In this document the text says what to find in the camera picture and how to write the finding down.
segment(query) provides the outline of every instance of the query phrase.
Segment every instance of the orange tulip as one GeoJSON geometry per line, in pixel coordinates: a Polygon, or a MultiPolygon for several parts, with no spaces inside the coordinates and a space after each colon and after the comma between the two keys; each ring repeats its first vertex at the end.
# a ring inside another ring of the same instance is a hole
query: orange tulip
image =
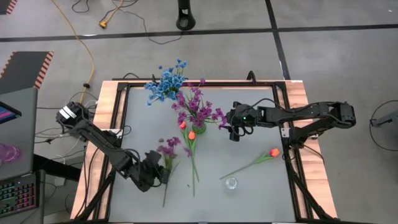
{"type": "Polygon", "coordinates": [[[269,152],[272,157],[277,157],[279,155],[279,149],[273,149],[269,152]]]}
{"type": "Polygon", "coordinates": [[[180,124],[181,129],[185,129],[186,127],[187,127],[187,124],[185,121],[182,124],[180,124]]]}
{"type": "Polygon", "coordinates": [[[192,141],[195,140],[195,133],[193,131],[189,132],[188,138],[192,141]]]}

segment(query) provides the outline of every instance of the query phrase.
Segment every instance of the hazard stripe tape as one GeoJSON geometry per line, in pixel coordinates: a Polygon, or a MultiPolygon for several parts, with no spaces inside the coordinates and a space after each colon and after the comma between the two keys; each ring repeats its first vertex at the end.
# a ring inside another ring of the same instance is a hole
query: hazard stripe tape
{"type": "Polygon", "coordinates": [[[16,4],[17,4],[17,0],[11,0],[10,4],[8,5],[8,8],[6,10],[6,15],[10,15],[12,13],[16,4]]]}
{"type": "Polygon", "coordinates": [[[6,65],[4,66],[3,70],[2,70],[1,73],[0,73],[0,78],[2,77],[2,75],[4,74],[4,72],[6,71],[6,68],[7,68],[8,64],[10,63],[11,58],[12,58],[12,56],[14,56],[14,54],[15,54],[15,52],[11,53],[10,57],[8,58],[6,65]]]}
{"type": "Polygon", "coordinates": [[[45,74],[47,73],[47,70],[49,69],[53,55],[54,55],[54,52],[49,52],[45,56],[42,68],[40,69],[39,74],[37,75],[36,82],[35,82],[35,88],[38,90],[40,89],[40,87],[43,84],[45,74]]]}

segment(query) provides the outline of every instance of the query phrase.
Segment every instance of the purple object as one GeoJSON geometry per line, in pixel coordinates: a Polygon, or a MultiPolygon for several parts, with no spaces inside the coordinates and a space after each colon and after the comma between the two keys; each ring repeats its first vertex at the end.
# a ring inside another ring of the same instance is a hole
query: purple object
{"type": "Polygon", "coordinates": [[[4,162],[12,162],[18,159],[20,150],[14,146],[0,144],[0,160],[4,162]]]}

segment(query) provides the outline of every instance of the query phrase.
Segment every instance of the plug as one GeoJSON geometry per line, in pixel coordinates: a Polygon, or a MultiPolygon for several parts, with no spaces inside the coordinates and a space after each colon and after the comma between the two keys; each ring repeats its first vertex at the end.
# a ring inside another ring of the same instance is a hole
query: plug
{"type": "Polygon", "coordinates": [[[105,29],[106,28],[106,22],[105,21],[100,22],[99,26],[102,27],[102,29],[105,29]]]}

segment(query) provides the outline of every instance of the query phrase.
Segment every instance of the gray tabletop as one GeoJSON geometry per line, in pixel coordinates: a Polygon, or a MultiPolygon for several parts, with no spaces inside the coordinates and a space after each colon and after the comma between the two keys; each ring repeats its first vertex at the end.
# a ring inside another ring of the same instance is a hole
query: gray tabletop
{"type": "Polygon", "coordinates": [[[15,108],[22,116],[0,124],[0,143],[9,144],[21,150],[14,162],[0,166],[0,180],[17,177],[32,171],[37,90],[34,87],[0,95],[0,101],[15,108]]]}
{"type": "MultiPolygon", "coordinates": [[[[233,101],[249,105],[261,98],[274,99],[271,90],[221,90],[202,89],[204,100],[221,108],[224,113],[232,108],[233,101]]],[[[171,109],[171,100],[156,102],[147,108],[147,90],[132,89],[127,105],[126,125],[132,131],[124,136],[122,147],[133,148],[144,155],[156,150],[159,138],[179,137],[178,113],[171,109]]],[[[274,106],[263,102],[260,106],[274,106]]],[[[111,222],[294,222],[285,163],[276,159],[252,166],[233,175],[238,189],[226,193],[219,178],[249,162],[265,150],[282,150],[277,128],[255,128],[250,136],[240,142],[229,140],[227,130],[208,124],[205,134],[197,137],[196,164],[200,182],[196,183],[196,196],[192,195],[192,168],[182,146],[177,148],[180,161],[173,173],[162,208],[165,186],[140,192],[134,183],[120,175],[112,192],[111,222]]]]}

